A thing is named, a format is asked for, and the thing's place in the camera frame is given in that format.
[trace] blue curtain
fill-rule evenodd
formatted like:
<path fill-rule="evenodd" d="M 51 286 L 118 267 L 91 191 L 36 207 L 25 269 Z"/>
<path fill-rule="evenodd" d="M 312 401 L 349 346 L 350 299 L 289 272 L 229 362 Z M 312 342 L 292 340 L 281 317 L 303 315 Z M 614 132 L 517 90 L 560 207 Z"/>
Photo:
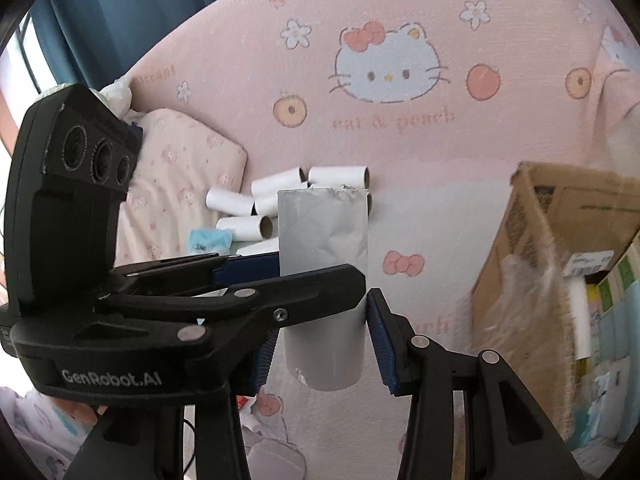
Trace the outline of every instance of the blue curtain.
<path fill-rule="evenodd" d="M 58 83 L 103 88 L 215 0 L 37 0 L 31 9 Z"/>

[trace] red bow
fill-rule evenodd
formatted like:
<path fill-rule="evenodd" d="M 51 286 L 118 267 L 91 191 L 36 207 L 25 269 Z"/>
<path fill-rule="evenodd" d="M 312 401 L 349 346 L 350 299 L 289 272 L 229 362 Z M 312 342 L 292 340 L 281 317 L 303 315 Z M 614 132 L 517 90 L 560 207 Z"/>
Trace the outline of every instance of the red bow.
<path fill-rule="evenodd" d="M 420 254 L 402 256 L 398 251 L 389 251 L 386 254 L 385 261 L 382 263 L 382 269 L 385 274 L 393 275 L 403 272 L 413 278 L 424 269 L 424 258 Z"/>
<path fill-rule="evenodd" d="M 386 32 L 379 22 L 369 22 L 362 28 L 345 32 L 342 41 L 355 52 L 364 52 L 370 44 L 379 45 L 385 41 Z"/>

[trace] brown cardboard box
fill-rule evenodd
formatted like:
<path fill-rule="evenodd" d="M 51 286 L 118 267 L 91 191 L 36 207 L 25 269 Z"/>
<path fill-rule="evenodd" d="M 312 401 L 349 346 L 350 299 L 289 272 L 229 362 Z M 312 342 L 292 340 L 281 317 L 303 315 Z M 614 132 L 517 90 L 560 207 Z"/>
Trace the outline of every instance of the brown cardboard box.
<path fill-rule="evenodd" d="M 617 262 L 640 228 L 640 180 L 523 162 L 511 185 L 507 210 L 472 291 L 473 346 L 500 352 L 567 438 L 574 343 L 562 272 L 575 253 L 614 251 L 600 270 Z M 524 267 L 528 274 L 520 272 Z M 514 286 L 513 276 L 535 281 Z"/>

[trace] green label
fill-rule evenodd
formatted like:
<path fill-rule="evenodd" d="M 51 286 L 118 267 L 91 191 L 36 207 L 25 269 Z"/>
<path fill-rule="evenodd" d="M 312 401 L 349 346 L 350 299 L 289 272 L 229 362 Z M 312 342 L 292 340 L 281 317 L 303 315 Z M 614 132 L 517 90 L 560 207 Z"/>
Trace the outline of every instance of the green label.
<path fill-rule="evenodd" d="M 622 287 L 627 290 L 629 286 L 636 280 L 634 276 L 634 270 L 631 268 L 631 262 L 629 257 L 625 256 L 620 260 L 618 264 L 618 271 L 620 272 L 620 279 L 622 280 Z"/>
<path fill-rule="evenodd" d="M 600 301 L 602 302 L 602 311 L 606 312 L 613 306 L 609 280 L 604 280 L 600 285 L 598 285 L 598 291 L 600 293 Z"/>

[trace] light blue pouch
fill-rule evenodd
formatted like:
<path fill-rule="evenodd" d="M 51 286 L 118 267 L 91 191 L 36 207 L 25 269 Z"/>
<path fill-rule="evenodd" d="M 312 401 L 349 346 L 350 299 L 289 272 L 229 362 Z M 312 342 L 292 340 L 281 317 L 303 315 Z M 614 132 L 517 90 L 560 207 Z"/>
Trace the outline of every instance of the light blue pouch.
<path fill-rule="evenodd" d="M 214 228 L 193 229 L 187 241 L 188 254 L 193 256 L 218 253 L 221 256 L 227 256 L 231 248 L 231 240 L 230 231 Z"/>

